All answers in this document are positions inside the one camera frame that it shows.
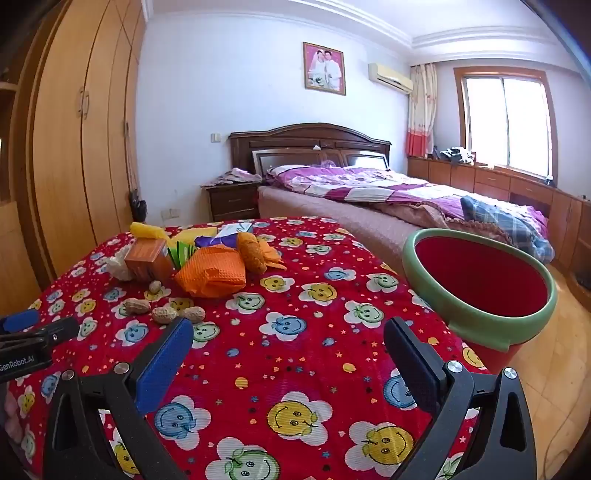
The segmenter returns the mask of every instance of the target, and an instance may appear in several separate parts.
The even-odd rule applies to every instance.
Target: window
[[[477,161],[556,179],[556,129],[545,73],[501,67],[455,71],[462,144],[476,152]]]

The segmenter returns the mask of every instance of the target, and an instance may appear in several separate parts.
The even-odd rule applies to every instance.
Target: wooden floor
[[[577,443],[591,410],[591,313],[550,272],[558,304],[548,325],[511,361],[533,419],[538,478],[550,479]]]

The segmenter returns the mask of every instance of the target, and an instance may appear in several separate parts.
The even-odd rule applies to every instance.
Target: blue gripper pad
[[[168,338],[135,383],[135,406],[142,416],[158,408],[193,344],[193,324],[189,320],[183,319],[172,332],[167,330],[164,335]]]
[[[15,333],[32,327],[39,321],[39,312],[35,309],[25,310],[24,312],[15,313],[6,317],[0,326],[6,333]]]
[[[384,344],[419,408],[436,416],[445,381],[441,357],[431,345],[421,343],[400,317],[386,322]]]

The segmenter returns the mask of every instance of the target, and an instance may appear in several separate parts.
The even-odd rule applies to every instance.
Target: nightstand
[[[257,188],[260,182],[232,183],[204,187],[214,222],[259,218]]]

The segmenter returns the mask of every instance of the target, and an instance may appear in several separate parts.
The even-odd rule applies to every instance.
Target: wardrobe door
[[[96,246],[82,174],[81,115],[88,60],[108,0],[73,0],[41,76],[33,128],[35,199],[57,275]]]
[[[131,47],[123,28],[119,31],[111,91],[109,92],[109,164],[119,229],[126,232],[133,221],[129,207],[129,181],[125,157],[125,91]]]
[[[138,81],[138,62],[135,56],[129,58],[127,73],[127,89],[125,92],[125,152],[127,154],[127,169],[129,173],[129,188],[138,188],[137,171],[138,160],[135,149],[135,87]]]
[[[90,221],[97,243],[117,235],[119,220],[109,166],[109,88],[121,19],[109,3],[96,35],[86,75],[82,112],[82,165]]]

